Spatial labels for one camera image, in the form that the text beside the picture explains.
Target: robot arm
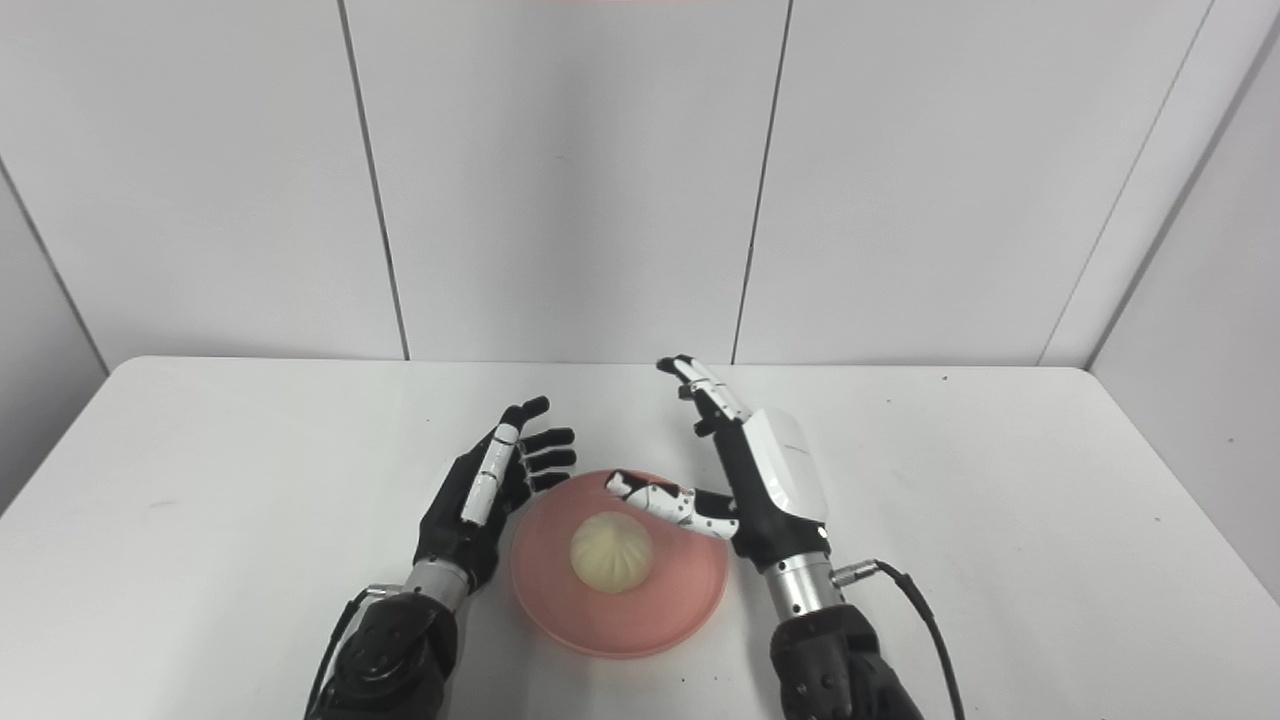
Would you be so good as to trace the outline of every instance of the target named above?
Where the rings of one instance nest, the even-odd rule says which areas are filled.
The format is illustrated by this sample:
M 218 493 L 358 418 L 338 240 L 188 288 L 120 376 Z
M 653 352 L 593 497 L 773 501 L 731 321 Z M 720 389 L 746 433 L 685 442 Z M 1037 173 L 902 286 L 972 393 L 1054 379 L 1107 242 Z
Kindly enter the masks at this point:
M 675 488 L 616 470 L 605 489 L 658 518 L 728 539 L 764 577 L 780 624 L 769 657 L 787 720 L 919 720 L 879 653 L 870 623 L 845 602 L 840 584 L 876 571 L 831 565 L 827 505 L 800 425 L 776 410 L 750 411 L 698 360 L 666 357 L 658 369 L 681 380 L 712 436 L 732 497 Z
M 507 516 L 535 492 L 567 479 L 562 469 L 577 461 L 568 428 L 520 437 L 525 423 L 549 407 L 545 397 L 512 405 L 493 430 L 453 461 L 419 524 L 408 578 L 402 585 L 371 588 L 385 597 L 369 606 L 343 643 L 324 689 L 312 691 L 308 720 L 436 716 L 457 662 L 457 611 L 493 578 Z M 344 618 L 349 620 L 358 606 L 357 598 Z M 334 642 L 344 625 L 339 621 Z

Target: steamed bun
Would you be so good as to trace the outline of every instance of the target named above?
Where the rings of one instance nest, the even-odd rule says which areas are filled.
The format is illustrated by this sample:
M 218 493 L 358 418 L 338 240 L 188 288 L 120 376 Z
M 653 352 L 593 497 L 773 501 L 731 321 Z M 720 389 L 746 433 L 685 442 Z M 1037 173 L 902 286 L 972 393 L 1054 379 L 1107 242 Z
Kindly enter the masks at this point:
M 568 553 L 579 579 L 607 593 L 639 585 L 653 569 L 649 530 L 622 512 L 598 512 L 582 521 L 570 541 Z

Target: silver metal wrist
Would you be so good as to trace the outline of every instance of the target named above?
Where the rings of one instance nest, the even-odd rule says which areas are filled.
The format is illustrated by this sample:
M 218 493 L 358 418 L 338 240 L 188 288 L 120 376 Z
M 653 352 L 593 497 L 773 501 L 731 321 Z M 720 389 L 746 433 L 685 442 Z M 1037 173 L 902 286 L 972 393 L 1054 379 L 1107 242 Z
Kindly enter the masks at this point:
M 820 552 L 792 555 L 762 574 L 780 620 L 845 602 L 840 588 L 831 580 L 831 560 Z
M 471 592 L 466 571 L 445 560 L 419 560 L 404 580 L 403 592 L 425 594 L 457 612 Z

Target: panel seam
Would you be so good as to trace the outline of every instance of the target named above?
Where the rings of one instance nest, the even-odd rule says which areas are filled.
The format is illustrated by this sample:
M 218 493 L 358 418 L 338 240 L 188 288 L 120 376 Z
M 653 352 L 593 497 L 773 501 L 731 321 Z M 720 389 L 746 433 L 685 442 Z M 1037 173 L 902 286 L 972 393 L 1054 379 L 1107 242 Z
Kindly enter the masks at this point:
M 9 174 L 9 168 L 4 164 L 3 158 L 0 158 L 0 177 L 4 178 L 4 183 L 9 187 L 9 192 L 13 193 L 14 202 L 18 205 L 18 213 L 22 214 L 23 222 L 27 223 L 27 229 L 36 240 L 36 247 L 40 249 L 40 254 L 44 256 L 45 265 L 49 266 L 49 272 L 52 273 L 54 282 L 58 283 L 58 290 L 63 293 L 63 300 L 67 301 L 67 306 L 70 309 L 72 316 L 76 318 L 76 324 L 79 325 L 81 332 L 84 333 L 84 341 L 88 342 L 90 350 L 93 351 L 93 359 L 97 360 L 99 368 L 102 369 L 102 375 L 110 375 L 111 372 L 106 366 L 102 351 L 97 347 L 97 341 L 93 340 L 93 333 L 88 332 L 88 324 L 84 322 L 84 315 L 81 314 L 79 306 L 76 304 L 76 299 L 72 297 L 72 291 L 67 287 L 67 281 L 63 279 L 63 274 L 58 270 L 58 265 L 54 263 L 54 256 L 49 252 L 49 246 L 45 245 L 45 238 L 40 234 L 40 229 L 36 227 L 36 219 L 27 209 L 27 204 L 23 202 L 22 195 L 18 192 L 18 183 L 14 182 L 13 176 Z
M 1147 126 L 1147 133 L 1142 137 L 1142 142 L 1138 145 L 1138 152 L 1134 155 L 1133 163 L 1129 164 L 1129 170 L 1125 172 L 1124 179 L 1120 182 L 1120 190 L 1111 201 L 1111 206 L 1107 208 L 1107 214 L 1102 219 L 1102 227 L 1098 228 L 1098 234 L 1093 237 L 1093 245 L 1089 247 L 1089 254 L 1084 258 L 1084 264 L 1080 266 L 1079 274 L 1075 275 L 1075 283 L 1071 286 L 1071 292 L 1066 295 L 1066 302 L 1062 304 L 1062 310 L 1059 311 L 1057 319 L 1053 320 L 1053 327 L 1050 329 L 1048 337 L 1044 340 L 1044 346 L 1036 357 L 1037 365 L 1044 361 L 1044 355 L 1048 354 L 1048 346 L 1053 343 L 1053 336 L 1057 334 L 1057 328 L 1062 324 L 1062 318 L 1066 316 L 1068 309 L 1071 307 L 1071 301 L 1075 300 L 1075 292 L 1080 288 L 1080 283 L 1084 281 L 1084 275 L 1089 270 L 1093 255 L 1098 251 L 1098 245 L 1102 243 L 1102 236 L 1106 234 L 1107 227 L 1111 225 L 1111 218 L 1115 215 L 1116 208 L 1120 206 L 1120 200 L 1124 199 L 1125 191 L 1129 190 L 1129 181 L 1133 178 L 1133 173 L 1138 168 L 1138 163 L 1142 161 L 1143 152 L 1147 151 L 1147 143 L 1151 142 L 1151 136 L 1155 133 L 1156 126 L 1160 124 L 1161 115 L 1165 114 L 1165 106 L 1169 104 L 1169 97 L 1172 96 L 1174 87 L 1178 86 L 1178 78 L 1181 77 L 1183 68 L 1187 67 L 1187 59 L 1190 58 L 1192 50 L 1196 49 L 1196 42 L 1199 40 L 1201 31 L 1204 29 L 1204 22 L 1208 20 L 1210 13 L 1213 12 L 1216 1 L 1217 0 L 1210 0 L 1208 5 L 1204 6 L 1204 12 L 1201 13 L 1199 23 L 1192 33 L 1190 42 L 1187 44 L 1187 50 L 1183 51 L 1183 56 L 1178 61 L 1178 69 L 1174 70 L 1174 77 L 1169 81 L 1169 87 L 1165 88 L 1165 96 L 1160 99 L 1160 105 L 1156 108 L 1156 115 L 1151 119 L 1151 124 Z
M 401 337 L 401 354 L 408 355 L 408 336 L 404 332 L 404 313 L 401 309 L 399 283 L 396 281 L 396 260 L 392 256 L 392 241 L 387 232 L 387 214 L 383 211 L 383 192 L 378 183 L 378 165 L 374 163 L 374 143 L 369 138 L 369 118 L 365 114 L 365 94 L 360 87 L 360 70 L 356 68 L 356 47 L 351 40 L 351 20 L 347 18 L 346 0 L 338 0 L 338 18 L 342 22 L 342 40 L 347 47 L 347 64 L 351 67 L 351 87 L 356 94 L 356 115 L 360 118 L 360 136 L 365 145 L 365 161 L 369 164 L 369 183 L 374 191 L 374 210 L 378 213 L 378 232 L 383 240 L 383 256 L 387 260 L 387 282 L 392 290 L 392 305 L 396 307 L 396 328 Z
M 1187 200 L 1190 197 L 1192 190 L 1194 190 L 1196 184 L 1199 183 L 1199 178 L 1204 173 L 1204 168 L 1208 165 L 1210 158 L 1212 158 L 1217 146 L 1222 142 L 1222 136 L 1226 135 L 1228 127 L 1230 127 L 1231 120 L 1235 119 L 1235 114 L 1240 110 L 1240 105 L 1244 102 L 1244 97 L 1249 94 L 1253 81 L 1258 77 L 1258 73 L 1262 72 L 1262 65 L 1275 50 L 1277 36 L 1280 36 L 1280 13 L 1277 13 L 1271 20 L 1271 28 L 1267 29 L 1267 35 L 1262 40 L 1262 45 L 1258 47 L 1257 55 L 1254 55 L 1253 61 L 1249 64 L 1249 69 L 1244 73 L 1244 78 L 1240 79 L 1239 87 L 1236 87 L 1235 94 L 1231 96 L 1231 101 L 1228 104 L 1226 111 L 1222 114 L 1222 119 L 1220 119 L 1217 127 L 1213 128 L 1213 135 L 1210 137 L 1208 145 L 1206 145 L 1204 151 L 1201 152 L 1199 160 L 1196 161 L 1196 167 L 1192 169 L 1190 176 L 1188 176 L 1187 182 L 1183 183 L 1183 188 L 1178 192 L 1178 197 L 1169 209 L 1169 214 L 1165 215 L 1165 220 L 1161 223 L 1160 231 L 1156 232 L 1156 237 L 1152 241 L 1151 247 L 1147 249 L 1147 254 L 1143 255 L 1142 263 L 1138 264 L 1138 272 L 1135 272 L 1133 278 L 1129 281 L 1129 287 L 1125 288 L 1124 295 L 1120 297 L 1120 302 L 1111 313 L 1111 319 L 1107 320 L 1107 327 L 1102 331 L 1102 336 L 1098 338 L 1097 345 L 1093 347 L 1093 352 L 1089 354 L 1089 359 L 1084 364 L 1085 370 L 1093 372 L 1093 365 L 1098 361 L 1098 355 L 1102 354 L 1102 347 L 1111 338 L 1111 333 L 1115 332 L 1116 324 L 1120 322 L 1120 316 L 1124 315 L 1124 311 L 1129 307 L 1129 302 L 1138 291 L 1138 286 L 1142 284 L 1142 279 L 1151 268 L 1156 254 L 1165 245 L 1165 240 L 1169 237 L 1169 232 L 1172 229 L 1174 223 L 1178 220 L 1183 208 L 1187 205 Z
M 764 132 L 764 156 L 760 159 L 760 183 L 755 188 L 755 211 L 751 215 L 751 237 L 746 243 L 746 266 L 742 270 L 742 295 L 737 301 L 737 322 L 733 324 L 733 350 L 730 365 L 737 364 L 737 341 L 742 334 L 742 313 L 746 309 L 746 286 L 751 282 L 751 260 L 755 259 L 755 231 L 760 225 L 760 202 L 764 199 L 764 174 L 769 169 L 769 147 L 773 143 L 773 119 L 778 114 L 778 92 L 782 88 L 782 64 L 787 58 L 787 36 L 791 33 L 791 8 L 795 0 L 787 0 L 787 17 L 782 23 L 782 46 L 778 50 L 778 72 L 773 78 L 773 99 L 769 102 L 769 126 Z

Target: pink plate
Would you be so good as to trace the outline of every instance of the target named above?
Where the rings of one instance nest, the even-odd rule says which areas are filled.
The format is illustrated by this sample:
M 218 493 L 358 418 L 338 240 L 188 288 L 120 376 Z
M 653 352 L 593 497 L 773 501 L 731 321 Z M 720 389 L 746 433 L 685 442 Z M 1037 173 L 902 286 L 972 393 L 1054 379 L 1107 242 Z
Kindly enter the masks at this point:
M 577 475 L 532 503 L 512 543 L 516 597 L 535 625 L 579 652 L 620 659 L 662 652 L 698 632 L 719 605 L 728 575 L 724 541 L 618 501 L 604 489 L 607 477 L 608 471 Z M 653 538 L 653 571 L 639 587 L 617 594 L 586 587 L 568 560 L 579 525 L 605 510 L 635 518 Z

